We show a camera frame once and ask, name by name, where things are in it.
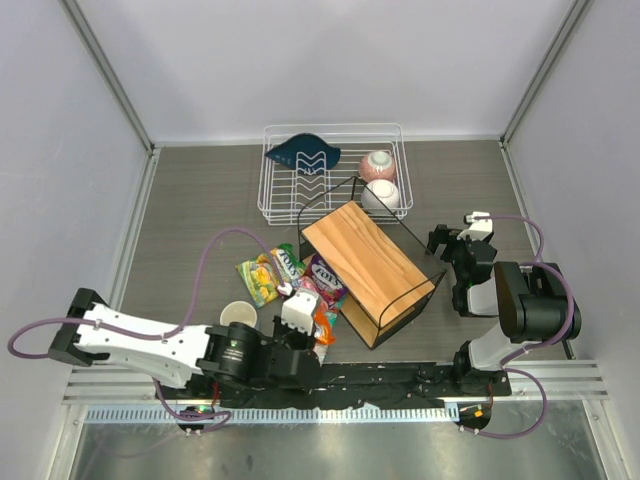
colorful snack package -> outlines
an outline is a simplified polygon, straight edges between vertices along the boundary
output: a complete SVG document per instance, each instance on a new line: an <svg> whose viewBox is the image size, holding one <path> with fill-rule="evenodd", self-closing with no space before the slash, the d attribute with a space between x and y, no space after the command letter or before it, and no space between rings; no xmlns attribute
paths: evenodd
<svg viewBox="0 0 640 480"><path fill-rule="evenodd" d="M300 279L300 286L318 292L322 297L320 288L318 288L317 284L310 277L304 275ZM313 347L313 351L316 352L316 355L318 355L320 365L322 365L325 357L327 356L329 345L336 341L336 338L333 336L333 327L335 326L336 320L338 319L338 312L340 311L340 308L342 308L342 304L344 303L346 298L346 289L345 294L342 296L342 298L338 299L335 302L328 303L327 300L322 297L320 305L316 310L316 314L313 319L314 323L316 324L316 344Z"/></svg>
<svg viewBox="0 0 640 480"><path fill-rule="evenodd" d="M268 262L258 263L255 260L247 260L236 265L236 270L244 280L256 307L261 308L278 298L273 269Z"/></svg>
<svg viewBox="0 0 640 480"><path fill-rule="evenodd" d="M347 288L338 279L331 267L317 253L311 258L304 274L311 277L318 293L329 305L340 300L347 293Z"/></svg>
<svg viewBox="0 0 640 480"><path fill-rule="evenodd" d="M271 255L275 260L275 268L278 269L283 281L290 283L294 288L300 286L300 278L304 272L304 264L299 262L293 254L291 244L283 243L271 250ZM267 303L278 298L279 293L276 288L278 276L273 271L266 253L258 255L254 260L247 260L240 265L236 265L236 270L244 280L253 303L261 308Z"/></svg>
<svg viewBox="0 0 640 480"><path fill-rule="evenodd" d="M290 283L296 289L300 287L300 277L304 273L304 263L298 261L293 253L293 246L290 243L283 243L271 250L271 255L276 264L280 276L284 282ZM258 263L270 263L266 253L262 253L256 258Z"/></svg>
<svg viewBox="0 0 640 480"><path fill-rule="evenodd" d="M331 308L329 308L325 314L322 314L322 305L318 308L318 311L321 312L320 316L316 315L314 318L314 322L316 323L316 344L313 347L313 351L318 355L318 360L320 361L320 365L324 363L324 359L327 356L327 352L329 351L329 345L336 341L333 336L333 327L336 324L336 320L338 318L338 312L342 307L347 295L345 294L340 300L335 302Z"/></svg>

white bowl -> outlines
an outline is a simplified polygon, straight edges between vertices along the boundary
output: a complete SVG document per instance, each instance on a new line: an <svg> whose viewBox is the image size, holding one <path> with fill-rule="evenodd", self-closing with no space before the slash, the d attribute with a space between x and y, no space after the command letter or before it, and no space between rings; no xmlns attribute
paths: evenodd
<svg viewBox="0 0 640 480"><path fill-rule="evenodd" d="M367 183L360 201L362 207L369 212L388 213L384 206L391 211L400 207L400 192L389 180L374 180Z"/></svg>

white dish rack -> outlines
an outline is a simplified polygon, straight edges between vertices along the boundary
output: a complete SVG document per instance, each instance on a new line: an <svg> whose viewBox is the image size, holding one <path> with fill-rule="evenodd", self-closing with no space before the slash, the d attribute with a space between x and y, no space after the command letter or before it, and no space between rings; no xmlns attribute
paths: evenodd
<svg viewBox="0 0 640 480"><path fill-rule="evenodd" d="M305 173L304 164L292 170L265 157L270 149L299 133L313 133L328 144L339 147L341 155L338 164L331 170L323 169L324 173L309 175ZM394 183L400 193L400 205L393 211L397 219L402 220L413 206L413 194L402 128L395 123L271 125L265 128L258 208L269 225L296 225L300 210L307 206L300 215L300 224L308 225L344 205L352 196L360 204L360 195L364 190L364 185L360 182L355 190L353 182L331 189L353 176L358 177L360 161L374 150L384 150L396 160L397 175ZM297 163L302 160L309 163L308 157L300 152ZM314 157L313 161L321 166L326 159L320 155ZM326 192L329 193L310 204L313 198ZM397 222L396 217L385 213L369 216L379 224Z"/></svg>

gray tabletop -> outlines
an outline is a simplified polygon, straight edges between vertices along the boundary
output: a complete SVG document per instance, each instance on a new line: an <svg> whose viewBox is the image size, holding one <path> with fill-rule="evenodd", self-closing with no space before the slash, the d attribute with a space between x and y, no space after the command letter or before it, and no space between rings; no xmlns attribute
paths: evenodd
<svg viewBox="0 0 640 480"><path fill-rule="evenodd" d="M122 310L179 323L193 290L202 249L219 230L244 226L270 246L297 245L297 229L271 227L257 208L261 146L189 147L162 150L138 241ZM495 141L409 142L406 144L414 206L405 223L426 243L438 223L459 226L472 211L517 213L498 143ZM498 260L524 261L532 251L518 222L496 222L492 244ZM239 235L224 239L208 262L194 321L215 323L234 300L250 300L235 265L259 248ZM495 325L493 319L461 318L451 307L453 272L448 273L424 312L377 349L370 351L344 318L327 362L451 361L466 340ZM270 333L279 313L275 301L258 311ZM534 352L529 359L563 358L561 347Z"/></svg>

black metal frame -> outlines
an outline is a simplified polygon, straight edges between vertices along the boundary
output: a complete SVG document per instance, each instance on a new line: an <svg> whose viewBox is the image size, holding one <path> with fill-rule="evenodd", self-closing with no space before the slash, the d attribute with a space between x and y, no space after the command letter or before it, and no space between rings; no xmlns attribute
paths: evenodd
<svg viewBox="0 0 640 480"><path fill-rule="evenodd" d="M360 184L364 188L368 189L367 184L362 179L360 179L360 178L358 178L356 176L353 176L353 177L348 178L347 180L335 185L331 189L329 189L329 190L327 190L325 192L319 193L318 195L313 197L311 200L309 200L300 209L300 211L298 212L297 221L296 221L296 224L297 224L297 227L298 227L298 249L299 249L298 253L299 253L299 258L305 259L305 258L308 258L309 256L311 256L312 254L316 253L315 249L311 245L311 242L309 242L304 237L304 234L302 232L302 230L304 228L307 228L309 225L304 225L304 226L300 225L300 218L301 218L301 215L304 212L304 210L307 209L314 202L317 202L321 198L323 198L326 195L330 194L332 191L334 191L334 190L336 190L336 189L338 189L340 187L348 187L349 184L351 184L351 198L350 198L349 201L355 201L356 200L356 198L355 198L356 197L356 186L358 184ZM431 299L431 297L433 296L433 294L437 290L438 286L440 285L440 282L442 281L442 279L444 278L445 274L447 273L446 268L442 265L442 263L438 260L438 258L435 255L433 255L427 249L427 246L402 222L402 220L400 220L400 218L398 218L398 216L392 210L390 210L386 205L384 205L382 202L380 202L380 206L381 206L381 209L384 208L388 212L388 216L389 217L395 218L395 221L393 222L394 224L401 225L406 230L406 232L411 237L413 237L415 239L415 241L420 245L422 252L424 252L424 255L428 255L432 259L432 263L433 263L433 265L436 266L437 271L434 272L434 273L423 272L423 273L425 273L425 275L427 277L427 280L425 280L424 282L420 283L419 285L416 285L415 287L411 288L410 290L404 292L402 295L398 296L392 302L390 302L389 305L387 305L384 308L384 310L380 313L380 317L378 318L377 323L373 318L371 318L369 315L367 315L367 317L369 318L369 320L371 321L371 323L373 324L373 326L377 330L375 340L374 340L373 344L371 346L369 346L369 348L371 350L375 349L376 347L380 346L383 342L387 341L394 334L396 334L401 328L403 328L405 325L410 323L412 320L414 320L418 315L420 315L422 313L424 308L429 303L429 300ZM398 300L400 300L404 296L410 294L414 290L422 287L423 285L426 285L429 282L433 284L433 286L434 286L433 290L431 292L429 292L427 295L425 295L424 297L422 297L420 300L418 300L416 303L414 303L412 306L409 307L409 308L413 308L413 311L411 313L409 313L406 316L404 316L394 326L388 328L386 331L383 332L384 327L381 327L381 323L382 323L382 318L383 318L385 312L395 302L397 302ZM358 301L358 299L355 298L355 297L353 297L353 299L362 308L362 304ZM360 338L362 338L362 335L360 335L360 333L358 332L358 329L356 329L356 328L354 328L354 329L358 333L358 336L360 336Z"/></svg>

